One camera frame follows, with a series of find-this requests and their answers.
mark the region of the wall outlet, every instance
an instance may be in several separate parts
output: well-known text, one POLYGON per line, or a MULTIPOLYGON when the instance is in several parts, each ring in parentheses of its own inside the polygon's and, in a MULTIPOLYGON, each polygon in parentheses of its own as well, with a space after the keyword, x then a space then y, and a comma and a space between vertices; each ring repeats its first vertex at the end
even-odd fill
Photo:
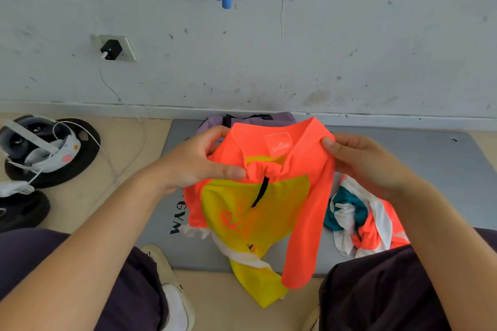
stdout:
POLYGON ((125 36, 101 34, 96 36, 96 38, 99 41, 100 47, 102 47, 109 39, 117 39, 123 51, 119 54, 116 60, 125 61, 125 62, 136 62, 135 53, 133 52, 133 49, 131 48, 129 41, 125 36))

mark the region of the power adapter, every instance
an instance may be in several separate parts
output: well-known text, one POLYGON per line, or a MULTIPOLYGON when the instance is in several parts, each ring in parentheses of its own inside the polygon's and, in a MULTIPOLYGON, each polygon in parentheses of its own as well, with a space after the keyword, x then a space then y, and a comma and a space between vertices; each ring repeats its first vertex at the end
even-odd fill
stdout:
POLYGON ((100 48, 102 58, 105 58, 105 60, 116 60, 122 51, 123 48, 117 39, 109 39, 105 45, 100 48))

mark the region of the purple garment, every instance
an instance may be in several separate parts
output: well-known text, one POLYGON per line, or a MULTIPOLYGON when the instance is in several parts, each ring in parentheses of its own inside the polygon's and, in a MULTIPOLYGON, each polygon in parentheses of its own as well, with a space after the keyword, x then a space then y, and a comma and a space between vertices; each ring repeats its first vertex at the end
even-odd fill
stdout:
MULTIPOLYGON (((0 234, 0 301, 69 234, 47 229, 16 229, 0 234)), ((134 247, 110 292, 96 331, 156 331, 169 310, 157 265, 134 247)))
POLYGON ((266 127, 285 127, 290 124, 295 124, 297 121, 290 112, 277 112, 275 114, 259 114, 252 115, 248 118, 235 118, 232 115, 226 114, 225 116, 215 115, 207 118, 197 130, 197 134, 207 131, 211 127, 226 126, 233 127, 235 123, 255 124, 257 126, 266 127))
MULTIPOLYGON (((497 251, 497 232, 476 229, 497 251)), ((413 248, 399 247, 332 268, 321 284, 320 331, 449 331, 413 248)))

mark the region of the children's rash guard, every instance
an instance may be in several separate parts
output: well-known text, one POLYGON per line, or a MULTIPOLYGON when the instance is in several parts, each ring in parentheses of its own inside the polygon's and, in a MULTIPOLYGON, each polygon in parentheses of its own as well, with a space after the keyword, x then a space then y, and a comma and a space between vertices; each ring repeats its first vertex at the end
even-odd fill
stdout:
POLYGON ((235 123, 208 159, 244 167, 246 177, 206 179, 184 189, 188 228, 210 230, 235 276, 263 307, 314 274, 334 172, 324 136, 334 139, 315 118, 287 127, 235 123), (290 233, 279 276, 260 258, 290 233))

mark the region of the wall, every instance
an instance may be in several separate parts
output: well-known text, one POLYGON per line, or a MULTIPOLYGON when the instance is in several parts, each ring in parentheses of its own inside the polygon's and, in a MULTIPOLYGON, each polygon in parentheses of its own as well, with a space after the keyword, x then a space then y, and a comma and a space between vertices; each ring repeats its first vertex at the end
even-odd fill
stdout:
POLYGON ((497 0, 0 0, 0 100, 497 117, 497 0), (129 38, 100 61, 91 34, 129 38))

